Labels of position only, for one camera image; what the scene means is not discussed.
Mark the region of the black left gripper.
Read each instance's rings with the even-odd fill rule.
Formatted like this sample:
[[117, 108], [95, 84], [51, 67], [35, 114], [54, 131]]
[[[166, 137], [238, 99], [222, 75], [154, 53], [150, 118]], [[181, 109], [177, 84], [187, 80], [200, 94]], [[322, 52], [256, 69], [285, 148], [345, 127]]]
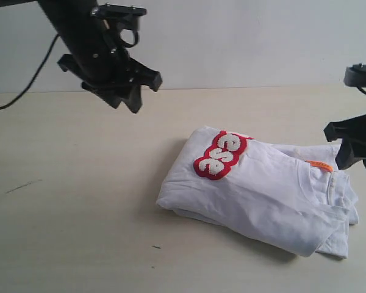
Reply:
[[157, 92], [162, 85], [159, 71], [132, 59], [117, 31], [105, 30], [98, 37], [75, 36], [57, 64], [81, 81], [81, 87], [110, 107], [121, 103], [136, 114], [142, 107], [141, 86]]

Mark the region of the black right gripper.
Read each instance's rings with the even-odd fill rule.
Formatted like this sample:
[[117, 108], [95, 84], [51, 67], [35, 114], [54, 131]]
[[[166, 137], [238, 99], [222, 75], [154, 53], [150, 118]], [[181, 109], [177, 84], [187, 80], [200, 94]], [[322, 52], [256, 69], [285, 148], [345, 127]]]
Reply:
[[323, 132], [327, 142], [342, 139], [335, 157], [339, 170], [346, 170], [359, 161], [366, 169], [366, 114], [329, 122]]

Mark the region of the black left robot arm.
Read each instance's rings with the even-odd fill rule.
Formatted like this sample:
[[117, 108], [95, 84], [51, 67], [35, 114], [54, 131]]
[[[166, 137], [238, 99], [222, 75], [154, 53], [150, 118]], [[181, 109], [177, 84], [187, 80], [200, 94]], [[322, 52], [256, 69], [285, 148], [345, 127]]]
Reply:
[[142, 86], [157, 92], [161, 73], [133, 59], [128, 52], [139, 42], [139, 19], [145, 8], [97, 1], [44, 0], [38, 5], [57, 34], [26, 88], [4, 110], [15, 104], [33, 85], [58, 39], [69, 50], [57, 62], [64, 72], [81, 80], [82, 89], [116, 109], [122, 103], [136, 114], [142, 107]]

